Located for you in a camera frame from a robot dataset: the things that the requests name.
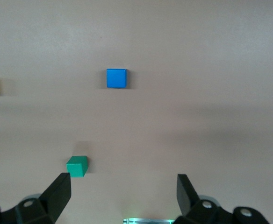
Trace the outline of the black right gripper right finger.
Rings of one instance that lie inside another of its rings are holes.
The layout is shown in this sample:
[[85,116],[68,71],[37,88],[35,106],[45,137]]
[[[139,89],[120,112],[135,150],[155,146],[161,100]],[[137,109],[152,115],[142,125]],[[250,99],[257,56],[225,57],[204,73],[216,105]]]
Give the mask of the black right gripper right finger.
[[175,224],[267,224],[256,209],[236,207],[232,213],[211,200],[200,199],[186,174],[177,175],[176,196],[181,211]]

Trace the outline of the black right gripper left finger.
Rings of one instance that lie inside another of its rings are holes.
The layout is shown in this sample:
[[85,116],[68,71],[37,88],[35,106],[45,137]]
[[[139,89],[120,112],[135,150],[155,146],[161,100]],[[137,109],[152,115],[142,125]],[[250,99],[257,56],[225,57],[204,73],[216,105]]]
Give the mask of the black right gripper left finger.
[[61,173],[40,195],[28,196],[1,211],[0,224],[54,224],[71,198],[71,177]]

